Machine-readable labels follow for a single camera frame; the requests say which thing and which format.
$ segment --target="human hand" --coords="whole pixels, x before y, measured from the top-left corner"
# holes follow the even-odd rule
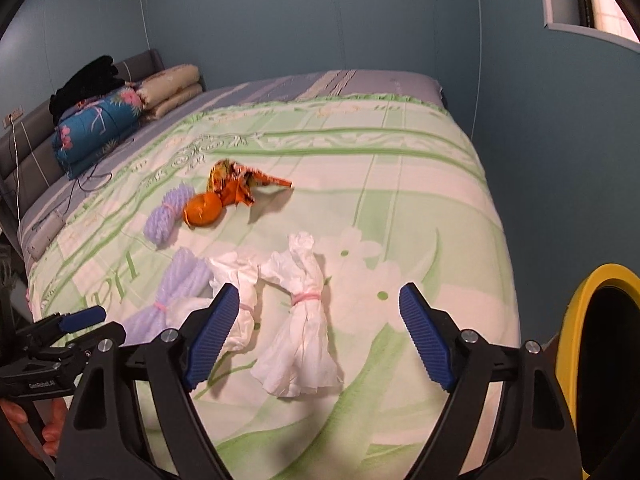
[[[40,459],[40,456],[20,428],[21,424],[25,424],[28,421],[27,414],[24,410],[18,406],[18,404],[5,399],[0,399],[0,408],[2,408],[4,416],[6,416],[11,427],[14,428],[15,434],[22,444],[24,444],[27,451],[37,459]],[[65,399],[51,399],[51,421],[42,430],[42,437],[46,441],[42,449],[49,456],[56,456],[58,454],[58,446],[60,445],[60,437],[62,436],[62,427],[65,425],[66,412]]]

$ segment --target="green and white bedspread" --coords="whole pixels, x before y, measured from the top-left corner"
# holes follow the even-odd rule
[[[156,250],[142,227],[180,182],[206,188],[232,158],[294,183],[257,190],[211,228],[180,224]],[[198,413],[231,474],[251,479],[404,478],[446,400],[428,379],[398,314],[415,282],[436,308],[489,341],[519,343],[511,264],[484,171],[443,109],[408,97],[356,95],[221,108],[188,117],[144,146],[92,194],[30,273],[39,319],[101,304],[123,320],[154,302],[181,246],[197,256],[251,246],[283,251],[305,230],[326,275],[322,299],[341,392],[279,400],[250,369],[284,322],[290,298],[258,282],[247,352],[222,356],[194,392]],[[491,390],[468,464],[490,437]],[[172,469],[150,392],[143,414],[158,463]]]

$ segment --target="beige pillow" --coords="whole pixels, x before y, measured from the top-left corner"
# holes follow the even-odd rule
[[[199,80],[200,71],[197,66],[178,65],[146,78],[140,83],[136,93],[143,108],[150,110]]]
[[[143,122],[155,121],[161,117],[167,115],[171,110],[177,108],[180,105],[185,104],[185,102],[190,101],[196,95],[202,93],[202,86],[198,83],[195,85],[187,86],[181,92],[178,92],[176,95],[169,97],[167,100],[162,101],[159,105],[154,106],[151,110],[148,110],[144,113],[145,120]]]

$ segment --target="purple yarn bundle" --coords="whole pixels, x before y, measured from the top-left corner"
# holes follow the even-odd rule
[[[156,207],[146,219],[143,229],[146,239],[156,247],[167,241],[175,221],[180,218],[184,206],[195,193],[193,187],[185,184],[169,190],[162,199],[162,204]]]
[[[197,296],[209,283],[211,271],[207,262],[197,258],[187,248],[180,248],[165,270],[156,293],[156,302],[122,322],[127,336],[124,344],[135,345],[152,341],[166,328],[168,305],[178,298]]]

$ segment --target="yellow ring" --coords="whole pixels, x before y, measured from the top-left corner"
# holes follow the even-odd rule
[[[577,425],[578,365],[584,317],[594,293],[605,286],[622,290],[640,308],[640,278],[618,264],[598,267],[575,291],[564,314],[556,357],[556,377],[569,407],[574,428]],[[588,477],[589,475],[583,471],[582,478]]]

